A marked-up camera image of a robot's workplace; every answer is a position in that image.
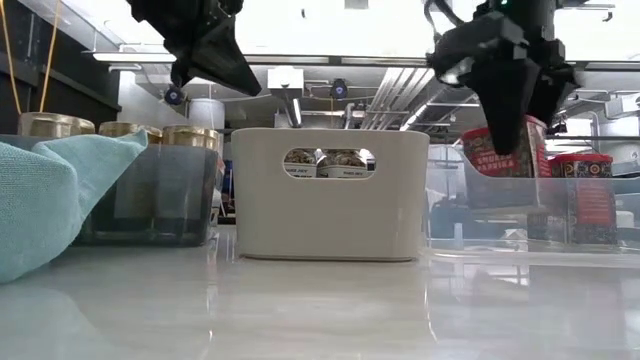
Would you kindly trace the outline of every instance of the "clear plastic bin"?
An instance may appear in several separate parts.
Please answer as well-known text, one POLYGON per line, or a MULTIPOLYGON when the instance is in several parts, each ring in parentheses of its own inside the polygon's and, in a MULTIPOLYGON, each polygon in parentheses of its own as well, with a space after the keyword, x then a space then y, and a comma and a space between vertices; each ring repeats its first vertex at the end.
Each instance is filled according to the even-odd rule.
MULTIPOLYGON (((458 149, 434 145, 426 193, 424 228, 433 256, 640 267, 640 179, 491 178, 477 172, 458 149), (567 231, 581 221, 563 212, 571 206, 569 194, 585 187, 610 191, 615 234, 610 243, 584 243, 567 231), (469 188, 487 191, 482 198, 488 201, 479 206, 469 188), (549 215, 546 237, 530 239, 531 215, 549 215)), ((584 199, 590 198, 581 200, 580 209, 587 212, 602 205, 584 199)))
MULTIPOLYGON (((30 150, 47 138, 0 136, 30 150)), ((211 225, 218 153, 149 145, 95 206, 74 244, 199 246, 211 225)))

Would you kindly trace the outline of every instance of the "food label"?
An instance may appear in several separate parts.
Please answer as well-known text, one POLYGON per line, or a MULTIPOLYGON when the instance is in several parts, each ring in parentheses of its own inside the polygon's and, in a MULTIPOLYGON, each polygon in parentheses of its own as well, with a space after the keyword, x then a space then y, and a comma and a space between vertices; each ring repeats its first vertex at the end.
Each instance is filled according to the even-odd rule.
POLYGON ((316 177, 316 165, 315 164, 299 164, 299 163, 284 163, 284 169, 293 177, 300 178, 313 178, 316 177))
POLYGON ((360 166, 330 165, 318 169, 319 178, 361 179, 369 177, 367 168, 360 166))

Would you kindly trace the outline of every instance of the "teal cloth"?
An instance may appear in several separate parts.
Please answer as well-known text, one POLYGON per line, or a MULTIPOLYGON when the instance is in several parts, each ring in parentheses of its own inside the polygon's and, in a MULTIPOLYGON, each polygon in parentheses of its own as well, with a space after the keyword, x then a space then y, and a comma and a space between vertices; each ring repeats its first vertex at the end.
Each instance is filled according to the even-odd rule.
POLYGON ((0 143, 0 283, 60 255, 100 198, 147 147, 145 131, 0 143))

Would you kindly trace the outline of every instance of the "jar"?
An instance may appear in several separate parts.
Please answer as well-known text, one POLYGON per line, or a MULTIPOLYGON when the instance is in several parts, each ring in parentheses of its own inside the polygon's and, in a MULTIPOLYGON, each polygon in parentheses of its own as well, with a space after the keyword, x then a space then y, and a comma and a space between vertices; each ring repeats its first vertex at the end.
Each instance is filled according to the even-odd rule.
POLYGON ((318 177, 330 179, 366 178, 367 163, 360 150, 324 150, 325 157, 318 162, 318 177))
POLYGON ((155 208, 160 129, 125 122, 100 125, 100 135, 120 137, 147 132, 149 146, 107 191, 91 213, 92 243, 141 245, 150 241, 155 208))
POLYGON ((293 149, 284 158, 284 169, 289 175, 300 178, 316 177, 316 157, 313 149, 293 149))
POLYGON ((95 134, 95 125, 74 116, 44 112, 20 115, 18 135, 46 138, 65 138, 74 135, 95 134))
POLYGON ((215 130, 202 127, 163 129, 154 221, 157 242, 199 246, 207 240, 218 139, 215 130))

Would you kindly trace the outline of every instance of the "white table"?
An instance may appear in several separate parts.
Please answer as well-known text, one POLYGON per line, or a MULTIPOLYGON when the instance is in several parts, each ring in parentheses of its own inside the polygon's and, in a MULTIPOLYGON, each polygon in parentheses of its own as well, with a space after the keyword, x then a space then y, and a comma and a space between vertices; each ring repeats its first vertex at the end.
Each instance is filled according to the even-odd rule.
POLYGON ((640 271, 72 248, 0 286, 0 359, 635 359, 640 271))

